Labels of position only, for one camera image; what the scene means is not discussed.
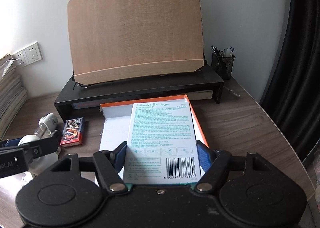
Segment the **orange box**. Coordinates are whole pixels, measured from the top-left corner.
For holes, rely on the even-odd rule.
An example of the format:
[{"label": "orange box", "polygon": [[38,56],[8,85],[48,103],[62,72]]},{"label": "orange box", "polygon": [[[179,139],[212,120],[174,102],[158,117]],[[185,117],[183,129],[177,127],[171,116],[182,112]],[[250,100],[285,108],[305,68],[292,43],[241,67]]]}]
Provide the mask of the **orange box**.
[{"label": "orange box", "polygon": [[127,140],[130,117],[132,112],[132,105],[134,103],[141,102],[156,102],[156,101],[184,101],[190,104],[193,125],[195,129],[196,139],[200,140],[208,147],[207,140],[203,134],[199,121],[196,114],[192,108],[192,105],[185,95],[175,95],[167,97],[140,99],[140,100],[130,100],[130,101],[119,101],[104,103],[100,106],[100,111],[106,119],[104,129],[102,131],[100,150],[114,150],[123,141]]}]

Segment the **stack of books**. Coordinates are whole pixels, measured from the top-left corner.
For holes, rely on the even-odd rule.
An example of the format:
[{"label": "stack of books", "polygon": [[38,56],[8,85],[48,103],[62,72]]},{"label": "stack of books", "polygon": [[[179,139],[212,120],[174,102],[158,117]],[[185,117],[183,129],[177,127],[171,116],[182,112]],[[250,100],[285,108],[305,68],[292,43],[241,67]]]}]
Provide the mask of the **stack of books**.
[{"label": "stack of books", "polygon": [[0,140],[27,100],[27,91],[11,60],[10,54],[0,58]]}]

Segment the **black mesh pen holder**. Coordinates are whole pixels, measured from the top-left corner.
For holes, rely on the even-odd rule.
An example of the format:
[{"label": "black mesh pen holder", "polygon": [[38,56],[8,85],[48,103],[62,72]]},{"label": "black mesh pen holder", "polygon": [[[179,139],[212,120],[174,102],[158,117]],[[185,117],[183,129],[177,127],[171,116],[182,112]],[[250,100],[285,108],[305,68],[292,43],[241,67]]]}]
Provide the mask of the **black mesh pen holder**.
[{"label": "black mesh pen holder", "polygon": [[230,80],[233,59],[235,58],[236,57],[233,54],[231,54],[231,57],[223,57],[212,53],[211,67],[223,80]]}]

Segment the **white robot part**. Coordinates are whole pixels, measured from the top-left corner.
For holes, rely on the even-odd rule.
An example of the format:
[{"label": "white robot part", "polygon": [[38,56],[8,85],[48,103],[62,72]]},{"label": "white robot part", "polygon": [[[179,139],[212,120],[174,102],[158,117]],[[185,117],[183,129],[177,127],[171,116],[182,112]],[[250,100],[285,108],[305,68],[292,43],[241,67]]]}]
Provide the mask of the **white robot part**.
[{"label": "white robot part", "polygon": [[[36,135],[26,135],[20,140],[18,146],[21,144],[29,143],[29,142],[36,141],[39,139],[40,138]],[[55,152],[48,154],[48,155],[44,155],[42,157],[34,159],[29,164],[28,172],[35,174],[35,175],[39,175],[42,171],[44,171],[46,168],[48,168],[49,166],[51,166],[53,163],[55,163],[57,161],[58,161],[58,155]]]},{"label": "white robot part", "polygon": [[47,138],[57,127],[58,119],[53,113],[42,117],[39,121],[39,128],[35,131],[35,135],[39,138]]}]

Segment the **wooden desk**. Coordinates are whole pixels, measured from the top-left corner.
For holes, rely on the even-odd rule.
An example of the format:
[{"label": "wooden desk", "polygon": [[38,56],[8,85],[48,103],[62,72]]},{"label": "wooden desk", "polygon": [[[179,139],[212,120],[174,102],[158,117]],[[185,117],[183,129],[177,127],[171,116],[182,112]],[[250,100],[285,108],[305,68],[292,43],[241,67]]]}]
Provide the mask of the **wooden desk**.
[{"label": "wooden desk", "polygon": [[[238,156],[246,155],[247,151],[256,151],[296,181],[310,198],[315,188],[282,133],[234,79],[226,81],[225,85],[240,94],[240,99],[224,90],[220,104],[213,100],[191,102],[210,148],[228,150]],[[42,116],[50,112],[58,115],[53,106],[56,96],[52,94],[27,100],[5,138],[32,134]],[[82,116],[87,121],[84,145],[66,148],[63,153],[76,152],[79,156],[90,156],[99,150],[103,115],[98,107],[74,111],[73,118]],[[22,225],[14,204],[21,176],[18,174],[0,179],[0,224],[5,228]]]}]

